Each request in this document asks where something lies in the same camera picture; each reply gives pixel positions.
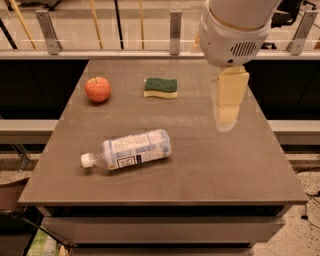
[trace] red apple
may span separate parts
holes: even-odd
[[[94,77],[85,84],[88,98],[94,102],[103,102],[109,98],[111,93],[110,82],[103,77]]]

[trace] white bottle cap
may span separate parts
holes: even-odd
[[[95,164],[92,153],[81,155],[81,164],[83,168],[92,167]]]

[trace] green sponge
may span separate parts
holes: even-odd
[[[177,79],[148,78],[145,80],[144,97],[175,99],[178,97]]]

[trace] gray table top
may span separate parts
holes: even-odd
[[[205,60],[94,60],[88,63],[19,202],[37,206],[282,205],[307,201],[256,103],[246,93],[235,127],[219,132]],[[112,85],[102,104],[84,83]],[[178,79],[179,97],[144,98],[149,77]],[[169,158],[105,171],[83,169],[80,156],[110,138],[167,130]]]

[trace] plastic bottle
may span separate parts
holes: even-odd
[[[84,168],[99,166],[107,170],[114,170],[165,158],[170,153],[168,133],[163,129],[157,129],[106,140],[96,152],[83,154],[81,163]]]

